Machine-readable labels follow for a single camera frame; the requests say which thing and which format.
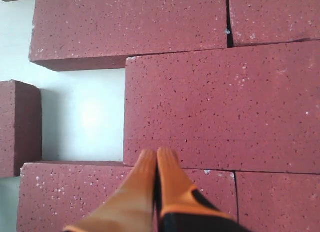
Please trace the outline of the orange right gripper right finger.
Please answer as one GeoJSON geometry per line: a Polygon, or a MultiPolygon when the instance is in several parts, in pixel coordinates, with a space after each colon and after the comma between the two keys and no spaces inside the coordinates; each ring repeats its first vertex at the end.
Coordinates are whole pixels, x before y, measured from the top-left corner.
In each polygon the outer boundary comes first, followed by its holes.
{"type": "Polygon", "coordinates": [[[158,231],[236,231],[237,223],[200,193],[174,150],[158,149],[157,171],[158,231]]]}

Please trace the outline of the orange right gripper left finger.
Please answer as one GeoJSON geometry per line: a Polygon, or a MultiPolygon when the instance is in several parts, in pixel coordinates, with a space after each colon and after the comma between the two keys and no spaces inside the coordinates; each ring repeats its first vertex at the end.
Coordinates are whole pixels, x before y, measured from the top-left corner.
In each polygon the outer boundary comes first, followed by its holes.
{"type": "Polygon", "coordinates": [[[64,231],[152,231],[157,155],[145,149],[118,190],[64,231]]]}

